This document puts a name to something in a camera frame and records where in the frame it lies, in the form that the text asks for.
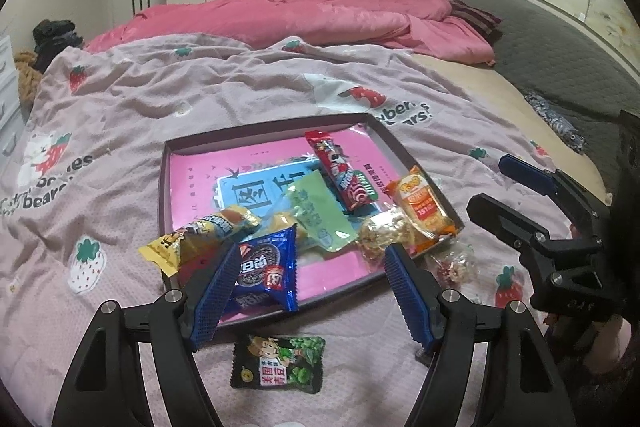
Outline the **yellow wafer bar packet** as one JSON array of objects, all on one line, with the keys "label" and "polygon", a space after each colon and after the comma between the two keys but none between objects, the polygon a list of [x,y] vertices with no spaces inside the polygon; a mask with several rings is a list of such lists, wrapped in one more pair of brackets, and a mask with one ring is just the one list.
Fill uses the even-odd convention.
[{"label": "yellow wafer bar packet", "polygon": [[173,277],[192,259],[210,254],[228,239],[250,234],[261,225],[262,219],[254,212],[231,205],[160,236],[141,246],[138,251],[166,277]]}]

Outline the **clear nougat cracker packet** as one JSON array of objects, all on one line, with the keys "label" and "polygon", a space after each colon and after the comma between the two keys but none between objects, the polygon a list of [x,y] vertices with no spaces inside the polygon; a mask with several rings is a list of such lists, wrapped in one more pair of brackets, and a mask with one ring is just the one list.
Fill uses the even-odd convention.
[{"label": "clear nougat cracker packet", "polygon": [[430,271],[441,288],[458,289],[477,279],[475,251],[470,244],[452,243],[447,248],[425,257]]}]

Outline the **blue oreo packet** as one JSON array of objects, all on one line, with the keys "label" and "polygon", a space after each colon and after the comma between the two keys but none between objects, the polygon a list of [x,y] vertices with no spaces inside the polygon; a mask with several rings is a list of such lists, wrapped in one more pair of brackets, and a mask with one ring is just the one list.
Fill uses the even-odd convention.
[{"label": "blue oreo packet", "polygon": [[240,244],[240,272],[224,315],[298,310],[296,232],[291,225]]}]

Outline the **black green pea packet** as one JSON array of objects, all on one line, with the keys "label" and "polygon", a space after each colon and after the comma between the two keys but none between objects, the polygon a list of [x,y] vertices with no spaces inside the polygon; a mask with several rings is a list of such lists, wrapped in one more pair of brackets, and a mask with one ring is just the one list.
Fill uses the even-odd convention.
[{"label": "black green pea packet", "polygon": [[234,389],[296,389],[314,395],[323,384],[326,340],[319,336],[243,335],[233,350]]}]

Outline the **orange rice cracker packet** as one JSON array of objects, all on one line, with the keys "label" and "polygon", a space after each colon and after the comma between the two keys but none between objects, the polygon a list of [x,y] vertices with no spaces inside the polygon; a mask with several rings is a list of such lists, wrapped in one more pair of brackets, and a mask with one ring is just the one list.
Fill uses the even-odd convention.
[{"label": "orange rice cracker packet", "polygon": [[390,181],[384,192],[405,213],[410,223],[410,254],[424,253],[442,237],[457,234],[454,220],[418,166],[413,166],[402,178]]}]

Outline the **clear meat floss cake packet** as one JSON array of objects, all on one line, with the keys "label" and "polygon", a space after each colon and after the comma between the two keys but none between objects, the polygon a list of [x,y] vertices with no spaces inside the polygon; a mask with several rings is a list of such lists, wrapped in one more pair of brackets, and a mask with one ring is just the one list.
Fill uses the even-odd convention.
[{"label": "clear meat floss cake packet", "polygon": [[367,217],[360,225],[358,245],[369,262],[378,263],[386,248],[393,244],[413,251],[414,230],[406,214],[398,207],[390,207],[377,215]]}]

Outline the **green pouch with yellow cake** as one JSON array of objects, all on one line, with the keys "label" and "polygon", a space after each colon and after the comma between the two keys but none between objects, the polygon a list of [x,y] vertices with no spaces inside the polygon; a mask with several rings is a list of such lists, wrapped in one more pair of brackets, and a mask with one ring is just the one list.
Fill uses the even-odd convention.
[{"label": "green pouch with yellow cake", "polygon": [[297,178],[269,211],[267,233],[289,228],[295,229],[298,251],[334,254],[357,239],[357,231],[319,170]]}]

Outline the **red candy tube packet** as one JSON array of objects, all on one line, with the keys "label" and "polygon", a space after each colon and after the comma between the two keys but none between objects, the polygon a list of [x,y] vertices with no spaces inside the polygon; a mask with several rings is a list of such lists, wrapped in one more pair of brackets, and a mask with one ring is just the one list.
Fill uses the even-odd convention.
[{"label": "red candy tube packet", "polygon": [[348,211],[372,205],[378,200],[378,192],[367,176],[349,164],[332,135],[328,132],[312,130],[305,133],[305,139]]}]

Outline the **patterned dark cloth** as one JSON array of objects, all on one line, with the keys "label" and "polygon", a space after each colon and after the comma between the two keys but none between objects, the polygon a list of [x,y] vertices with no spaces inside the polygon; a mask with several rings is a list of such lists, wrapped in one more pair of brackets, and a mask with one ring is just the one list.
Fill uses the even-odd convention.
[{"label": "patterned dark cloth", "polygon": [[534,112],[552,129],[560,140],[575,153],[582,155],[585,150],[585,138],[568,119],[554,110],[542,96],[529,92],[524,100]]}]

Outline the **grey bed headboard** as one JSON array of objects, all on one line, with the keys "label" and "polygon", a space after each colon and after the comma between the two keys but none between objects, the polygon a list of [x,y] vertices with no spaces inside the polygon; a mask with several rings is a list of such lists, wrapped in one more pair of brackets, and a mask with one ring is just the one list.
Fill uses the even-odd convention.
[{"label": "grey bed headboard", "polygon": [[597,43],[527,0],[459,0],[501,23],[490,37],[496,69],[522,93],[535,92],[585,138],[605,184],[618,175],[617,117],[639,112],[639,83]]}]

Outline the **purple strawberry blanket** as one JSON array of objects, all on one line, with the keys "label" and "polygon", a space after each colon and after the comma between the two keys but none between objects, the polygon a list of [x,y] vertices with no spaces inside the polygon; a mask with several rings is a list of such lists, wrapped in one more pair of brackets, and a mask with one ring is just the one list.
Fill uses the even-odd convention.
[{"label": "purple strawberry blanket", "polygon": [[456,224],[436,248],[472,261],[463,302],[493,303],[506,273],[529,300],[518,255],[473,225],[469,200],[489,195],[555,239],[570,234],[548,197],[503,176],[506,155],[605,194],[593,162],[542,119],[513,124],[531,113],[498,75],[372,44],[290,37],[253,50],[174,35],[65,50],[1,177],[2,384],[32,425],[51,425],[99,306],[164,297],[143,247],[228,206],[262,221],[291,209],[309,234],[298,310],[244,297],[195,353],[220,420],[405,424],[427,370],[359,229],[430,184]]}]

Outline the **dark shallow box tray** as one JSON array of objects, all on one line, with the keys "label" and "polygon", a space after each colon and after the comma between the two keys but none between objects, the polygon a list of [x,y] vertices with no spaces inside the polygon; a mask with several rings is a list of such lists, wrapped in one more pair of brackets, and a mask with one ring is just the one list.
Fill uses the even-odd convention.
[{"label": "dark shallow box tray", "polygon": [[367,287],[385,247],[419,256],[462,221],[437,187],[425,207],[405,200],[428,176],[368,114],[303,117],[209,131],[165,144],[160,235],[141,248],[180,288],[227,239],[241,269],[222,325],[257,325]]}]

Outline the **pink Chinese workbook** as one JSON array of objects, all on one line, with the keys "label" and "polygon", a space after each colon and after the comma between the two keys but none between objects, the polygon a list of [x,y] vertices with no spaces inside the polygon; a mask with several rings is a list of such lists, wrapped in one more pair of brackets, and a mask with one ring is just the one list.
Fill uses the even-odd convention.
[{"label": "pink Chinese workbook", "polygon": [[[363,179],[356,194],[372,202],[348,209],[306,135],[326,132]],[[360,251],[367,218],[389,210],[384,188],[413,164],[404,148],[367,114],[302,118],[221,129],[172,140],[160,170],[160,235],[232,205],[259,218],[255,234],[291,218],[306,235],[297,248],[296,291],[307,309],[382,279],[384,270]]]}]

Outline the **striped dark pillow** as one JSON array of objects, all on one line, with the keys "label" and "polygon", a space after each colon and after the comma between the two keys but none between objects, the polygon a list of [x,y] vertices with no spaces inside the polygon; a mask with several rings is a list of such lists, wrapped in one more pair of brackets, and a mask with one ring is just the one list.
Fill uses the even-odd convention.
[{"label": "striped dark pillow", "polygon": [[449,0],[451,15],[465,20],[485,39],[498,28],[502,19],[487,11],[474,8],[460,0]]}]

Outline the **white drawer cabinet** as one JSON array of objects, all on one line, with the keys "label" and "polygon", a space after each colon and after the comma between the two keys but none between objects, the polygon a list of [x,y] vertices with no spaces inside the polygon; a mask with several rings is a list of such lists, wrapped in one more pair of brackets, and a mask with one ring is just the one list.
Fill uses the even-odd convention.
[{"label": "white drawer cabinet", "polygon": [[11,158],[25,127],[18,96],[18,70],[13,60],[11,39],[0,40],[0,164],[4,168]]}]

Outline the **dark clothes pile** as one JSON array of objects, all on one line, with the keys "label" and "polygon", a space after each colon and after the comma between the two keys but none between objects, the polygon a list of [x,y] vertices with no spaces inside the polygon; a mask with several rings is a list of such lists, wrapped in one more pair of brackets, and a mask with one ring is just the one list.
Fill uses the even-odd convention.
[{"label": "dark clothes pile", "polygon": [[81,48],[84,38],[71,20],[42,20],[33,30],[37,60],[34,69],[45,72],[53,59],[68,46]]}]

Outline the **pink quilt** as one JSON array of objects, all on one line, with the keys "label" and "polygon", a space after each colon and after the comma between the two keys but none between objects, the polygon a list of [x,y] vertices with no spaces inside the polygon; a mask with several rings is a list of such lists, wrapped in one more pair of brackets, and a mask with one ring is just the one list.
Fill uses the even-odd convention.
[{"label": "pink quilt", "polygon": [[373,43],[465,65],[495,63],[488,38],[454,15],[450,0],[214,0],[161,4],[93,38],[102,52],[136,40],[204,34],[239,40],[254,49],[286,37],[313,46]]}]

